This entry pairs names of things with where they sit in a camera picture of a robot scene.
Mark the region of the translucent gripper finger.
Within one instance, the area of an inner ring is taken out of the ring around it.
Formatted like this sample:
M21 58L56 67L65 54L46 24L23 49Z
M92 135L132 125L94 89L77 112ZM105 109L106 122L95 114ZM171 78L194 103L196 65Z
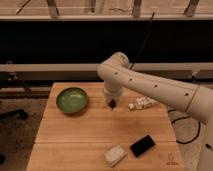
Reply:
M106 104L106 106L107 106L107 107L110 107L110 102L111 102L110 97L105 96L104 99L105 99L105 104Z
M115 106L118 106L120 103L120 96L114 97L114 101L115 101Z

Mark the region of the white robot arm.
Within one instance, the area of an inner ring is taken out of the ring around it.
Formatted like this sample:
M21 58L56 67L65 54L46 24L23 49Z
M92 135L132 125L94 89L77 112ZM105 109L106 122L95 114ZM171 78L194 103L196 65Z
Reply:
M123 87L184 112L206 125L197 171L213 171L213 89L129 69L121 52L102 62L97 73L104 81L106 104L118 101Z

